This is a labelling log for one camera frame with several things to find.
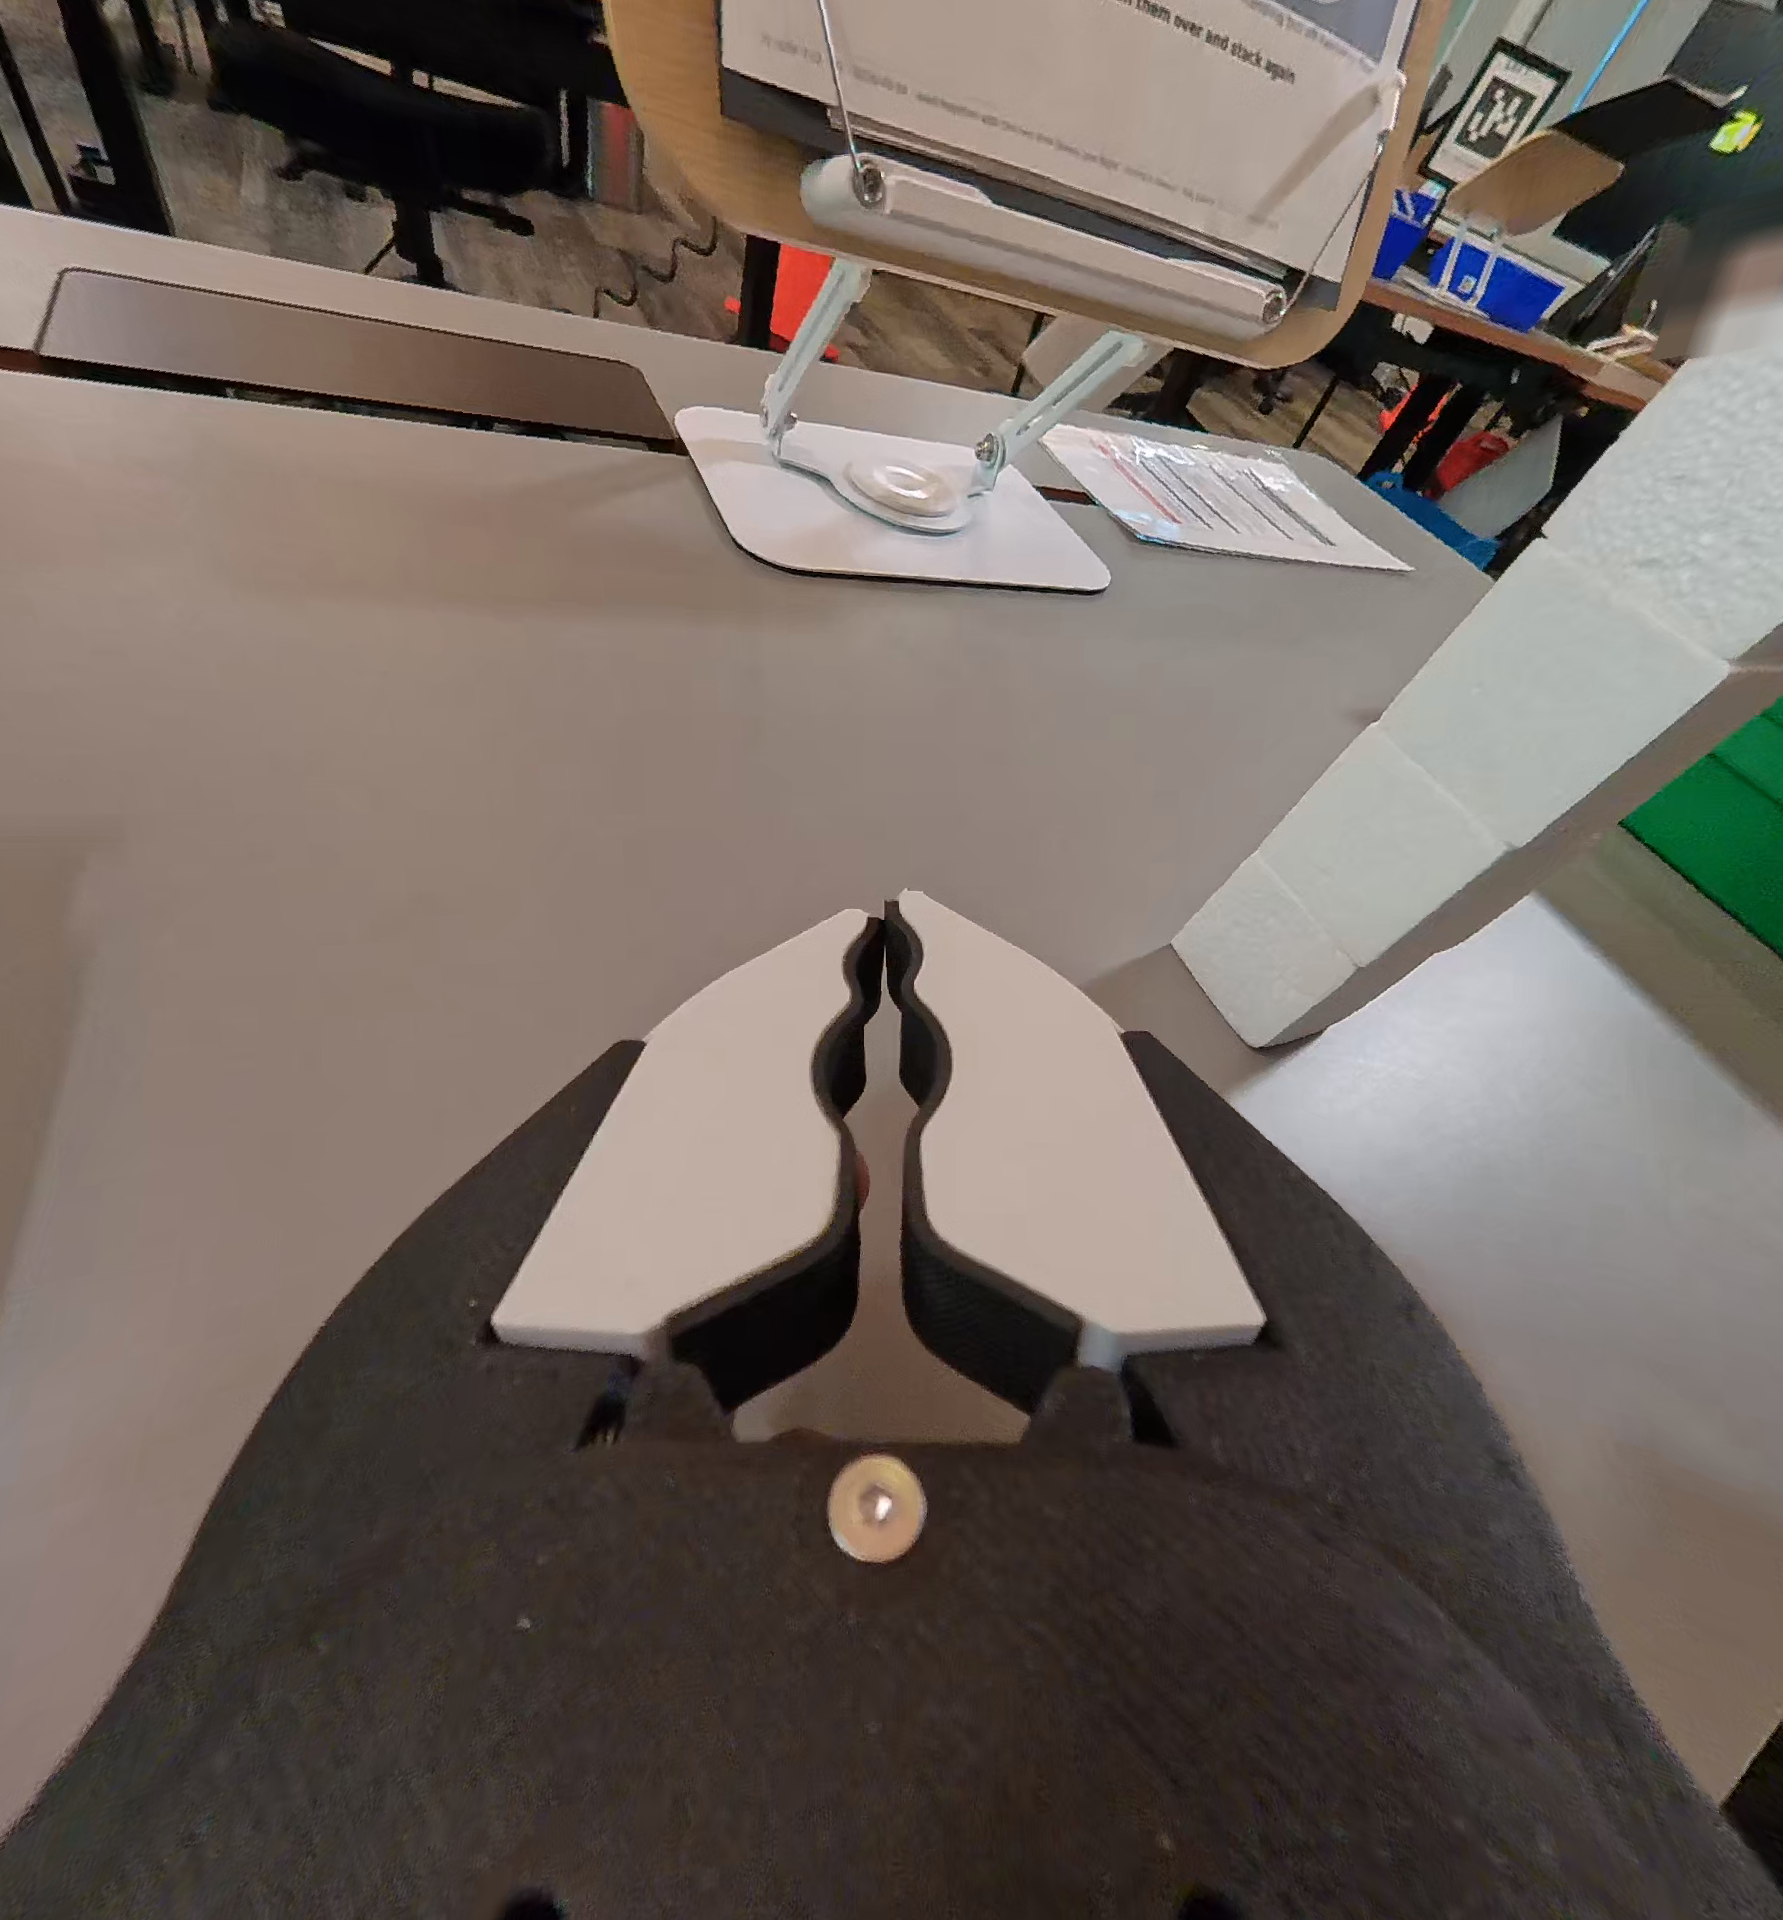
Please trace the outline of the green plastic bin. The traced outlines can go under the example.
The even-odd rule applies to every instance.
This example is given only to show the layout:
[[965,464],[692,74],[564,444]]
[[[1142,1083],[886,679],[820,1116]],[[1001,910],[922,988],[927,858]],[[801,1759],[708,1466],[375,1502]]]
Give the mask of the green plastic bin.
[[1783,960],[1783,697],[1623,827]]

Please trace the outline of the black laptop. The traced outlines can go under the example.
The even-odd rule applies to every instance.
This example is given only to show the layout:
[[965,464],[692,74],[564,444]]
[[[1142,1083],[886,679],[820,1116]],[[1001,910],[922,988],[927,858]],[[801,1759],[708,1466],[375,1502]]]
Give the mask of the black laptop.
[[1648,272],[1651,255],[1659,244],[1659,233],[1659,223],[1648,225],[1629,251],[1608,261],[1598,275],[1551,308],[1539,330],[1551,340],[1582,350],[1591,350],[1591,341],[1595,340],[1619,336],[1637,299],[1637,287]]

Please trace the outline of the orange red object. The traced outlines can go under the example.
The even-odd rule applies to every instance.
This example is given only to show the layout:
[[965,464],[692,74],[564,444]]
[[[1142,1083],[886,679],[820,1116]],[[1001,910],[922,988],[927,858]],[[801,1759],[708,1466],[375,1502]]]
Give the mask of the orange red object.
[[784,352],[796,341],[815,298],[825,287],[830,255],[764,239],[748,239],[743,279],[735,299],[736,340],[747,346]]

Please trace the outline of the laminated paper sheet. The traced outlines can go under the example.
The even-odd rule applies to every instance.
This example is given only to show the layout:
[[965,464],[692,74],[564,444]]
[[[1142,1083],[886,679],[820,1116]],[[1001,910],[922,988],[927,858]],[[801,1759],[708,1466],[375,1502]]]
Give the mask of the laminated paper sheet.
[[1274,452],[1157,442],[1071,423],[1055,425],[1044,444],[1136,542],[1274,564],[1412,571]]

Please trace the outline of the wooden table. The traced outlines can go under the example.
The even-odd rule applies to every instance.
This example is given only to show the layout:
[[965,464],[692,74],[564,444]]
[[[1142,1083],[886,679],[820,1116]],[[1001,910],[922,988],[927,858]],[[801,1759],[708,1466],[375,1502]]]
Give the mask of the wooden table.
[[1412,346],[1423,346],[1437,359],[1472,361],[1488,372],[1539,369],[1560,389],[1626,414],[1643,410],[1674,375],[1673,366],[1648,355],[1619,359],[1568,343],[1543,326],[1501,325],[1410,283],[1373,277],[1358,309],[1385,314]]

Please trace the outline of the printed instruction sheet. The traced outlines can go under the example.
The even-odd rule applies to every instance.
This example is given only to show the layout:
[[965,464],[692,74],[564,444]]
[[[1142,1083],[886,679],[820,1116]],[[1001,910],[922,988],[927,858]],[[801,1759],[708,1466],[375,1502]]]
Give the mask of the printed instruction sheet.
[[1410,1],[726,1],[719,75],[863,155],[1336,279],[1396,121]]

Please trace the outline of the black office chair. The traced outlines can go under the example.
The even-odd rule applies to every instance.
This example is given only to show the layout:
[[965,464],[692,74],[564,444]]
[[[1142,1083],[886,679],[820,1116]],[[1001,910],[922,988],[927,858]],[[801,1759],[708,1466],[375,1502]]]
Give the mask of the black office chair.
[[538,107],[436,90],[267,22],[219,22],[208,54],[211,101],[283,135],[280,180],[321,175],[389,204],[365,272],[395,259],[415,283],[449,287],[439,213],[538,235],[512,207],[555,167],[555,129]]

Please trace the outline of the black white tag marker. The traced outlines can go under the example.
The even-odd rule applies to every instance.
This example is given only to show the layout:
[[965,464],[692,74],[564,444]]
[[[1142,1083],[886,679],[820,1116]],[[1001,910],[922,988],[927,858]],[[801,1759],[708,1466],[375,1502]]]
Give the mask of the black white tag marker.
[[1494,38],[1421,160],[1421,176],[1443,188],[1476,180],[1539,127],[1568,80],[1566,67]]

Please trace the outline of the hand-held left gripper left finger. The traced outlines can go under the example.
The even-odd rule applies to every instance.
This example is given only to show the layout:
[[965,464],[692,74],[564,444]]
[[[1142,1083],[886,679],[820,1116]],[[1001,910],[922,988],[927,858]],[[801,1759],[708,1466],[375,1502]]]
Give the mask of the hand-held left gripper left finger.
[[492,1337],[683,1364],[726,1412],[838,1349],[868,1195],[850,1114],[881,983],[885,919],[842,907],[626,1046]]

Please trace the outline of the blue plastic crate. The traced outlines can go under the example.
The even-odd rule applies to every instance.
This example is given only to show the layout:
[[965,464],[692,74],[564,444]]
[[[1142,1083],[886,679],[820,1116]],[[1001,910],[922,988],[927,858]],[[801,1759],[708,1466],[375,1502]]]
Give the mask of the blue plastic crate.
[[1398,467],[1366,475],[1362,480],[1378,491],[1395,512],[1401,512],[1426,533],[1446,543],[1464,560],[1488,571],[1497,553],[1497,539],[1483,535],[1464,526],[1443,503],[1426,491],[1417,491],[1406,484],[1406,475]]

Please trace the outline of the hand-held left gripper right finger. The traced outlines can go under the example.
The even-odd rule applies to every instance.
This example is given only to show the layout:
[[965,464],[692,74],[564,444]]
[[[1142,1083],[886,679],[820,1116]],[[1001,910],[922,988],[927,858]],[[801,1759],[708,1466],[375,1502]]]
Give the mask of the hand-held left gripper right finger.
[[913,889],[885,905],[885,981],[916,1109],[903,1311],[933,1358],[1032,1412],[1071,1365],[1258,1338],[1263,1305],[1089,995]]

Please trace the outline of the white wooden document stand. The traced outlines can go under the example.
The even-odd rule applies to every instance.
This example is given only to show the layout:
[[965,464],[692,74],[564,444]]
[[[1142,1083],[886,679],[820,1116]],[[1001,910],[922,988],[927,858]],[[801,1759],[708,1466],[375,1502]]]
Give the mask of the white wooden document stand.
[[[830,255],[825,287],[753,407],[688,406],[679,441],[731,539],[784,571],[1093,596],[1112,571],[1025,475],[1044,435],[1160,350],[1241,369],[1305,361],[1354,313],[1385,233],[1419,80],[1448,5],[1419,5],[1396,117],[1336,279],[1288,275],[1083,207],[983,186],[931,160],[863,155],[827,121],[719,75],[711,1],[605,5],[626,101],[655,158],[724,223]],[[799,394],[875,275],[907,275],[1096,336],[976,442],[801,419]]]

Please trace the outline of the blue plastic bin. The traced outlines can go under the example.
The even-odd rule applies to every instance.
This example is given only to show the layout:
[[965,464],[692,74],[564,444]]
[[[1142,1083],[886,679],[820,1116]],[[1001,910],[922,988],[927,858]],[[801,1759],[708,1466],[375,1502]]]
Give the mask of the blue plastic bin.
[[1576,279],[1534,263],[1517,244],[1608,192],[1621,171],[1614,164],[1584,180],[1503,180],[1503,167],[1492,167],[1455,186],[1396,192],[1365,304],[1398,313],[1405,299],[1421,299],[1426,314],[1455,309],[1512,331],[1536,330]]

